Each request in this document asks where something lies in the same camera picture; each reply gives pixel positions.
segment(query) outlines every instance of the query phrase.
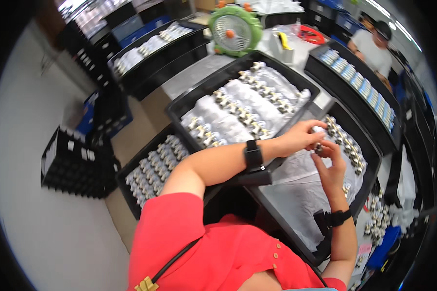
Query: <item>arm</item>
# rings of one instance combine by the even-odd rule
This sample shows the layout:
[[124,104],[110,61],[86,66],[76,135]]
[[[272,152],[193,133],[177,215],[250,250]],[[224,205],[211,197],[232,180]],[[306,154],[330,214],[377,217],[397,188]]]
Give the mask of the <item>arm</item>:
[[[257,141],[262,159],[286,157],[303,148],[312,149],[311,144],[324,138],[324,133],[308,133],[313,126],[326,128],[322,121],[298,122],[280,137]],[[172,171],[160,195],[189,192],[204,197],[206,186],[223,183],[246,169],[243,150],[245,143],[236,143],[217,148],[208,148],[194,153]]]
[[[322,159],[312,154],[315,166],[319,171],[322,187],[327,195],[330,208],[333,212],[348,210],[345,195],[342,191],[344,173],[346,169],[345,161],[342,158],[340,147],[330,141],[322,141],[322,157],[329,157],[332,166],[326,168]],[[351,274],[353,273],[357,255],[356,229],[353,218],[347,219],[344,224],[332,229],[332,252],[330,262],[322,272],[322,277],[337,278],[348,285]]]
[[387,89],[390,90],[390,92],[392,91],[392,88],[387,78],[390,73],[391,65],[392,65],[392,59],[390,58],[382,64],[382,67],[378,71],[376,71],[377,77],[379,77],[379,79],[382,81],[382,83],[384,83],[385,87],[387,87]]
[[364,61],[364,55],[359,51],[358,46],[361,45],[364,33],[366,32],[363,29],[359,29],[348,42],[348,49],[362,61]]
[[354,43],[353,40],[350,40],[348,42],[348,49],[352,52],[352,53],[356,53],[358,51],[358,46]]

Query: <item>cardboard box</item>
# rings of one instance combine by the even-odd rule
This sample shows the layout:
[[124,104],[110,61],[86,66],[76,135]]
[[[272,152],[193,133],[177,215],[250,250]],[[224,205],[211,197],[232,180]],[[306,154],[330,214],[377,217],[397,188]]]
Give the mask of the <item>cardboard box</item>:
[[[215,0],[195,0],[196,8],[200,10],[213,11],[215,9]],[[235,3],[234,0],[225,0],[225,4]]]

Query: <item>red scissors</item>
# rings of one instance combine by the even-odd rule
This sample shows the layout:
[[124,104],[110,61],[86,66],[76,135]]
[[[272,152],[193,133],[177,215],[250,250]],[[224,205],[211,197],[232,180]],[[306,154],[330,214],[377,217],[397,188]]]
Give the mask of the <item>red scissors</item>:
[[305,40],[309,43],[313,43],[313,44],[323,44],[325,43],[325,38],[324,36],[318,32],[315,29],[312,29],[308,26],[304,26],[301,25],[301,30],[300,33],[298,34],[298,37],[301,38],[302,40]]

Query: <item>fan grille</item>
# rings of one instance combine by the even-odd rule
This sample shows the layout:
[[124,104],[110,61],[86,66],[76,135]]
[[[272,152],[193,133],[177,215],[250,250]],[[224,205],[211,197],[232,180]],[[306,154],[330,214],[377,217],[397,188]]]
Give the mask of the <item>fan grille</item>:
[[[227,30],[234,32],[233,38],[227,37]],[[217,18],[212,32],[215,42],[226,50],[240,52],[248,48],[251,42],[251,29],[246,21],[238,16],[225,15]]]

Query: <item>black strap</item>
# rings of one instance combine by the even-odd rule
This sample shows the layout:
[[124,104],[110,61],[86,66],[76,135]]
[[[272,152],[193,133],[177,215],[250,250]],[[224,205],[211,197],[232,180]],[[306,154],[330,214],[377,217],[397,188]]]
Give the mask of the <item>black strap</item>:
[[165,273],[165,271],[167,271],[167,269],[171,265],[173,265],[173,263],[175,263],[182,255],[184,255],[190,248],[192,248],[200,239],[201,237],[195,241],[190,242],[189,245],[187,245],[184,249],[177,253],[176,256],[174,256],[173,259],[171,259],[166,265],[164,265],[163,268],[160,269],[160,271],[158,271],[158,273],[152,278],[152,283],[157,282],[160,276],[162,276],[163,273]]
[[348,210],[345,212],[338,210],[330,214],[327,217],[327,220],[329,221],[332,227],[336,227],[342,225],[345,222],[345,220],[347,220],[350,217],[351,217],[351,210],[348,208]]
[[255,140],[250,140],[246,142],[246,148],[244,150],[245,161],[246,161],[246,171],[253,172],[261,170],[262,166],[262,153],[256,144]]
[[345,212],[339,210],[334,213],[324,213],[324,211],[321,209],[313,215],[314,220],[323,236],[327,236],[329,228],[342,225],[345,220],[351,216],[350,209]]

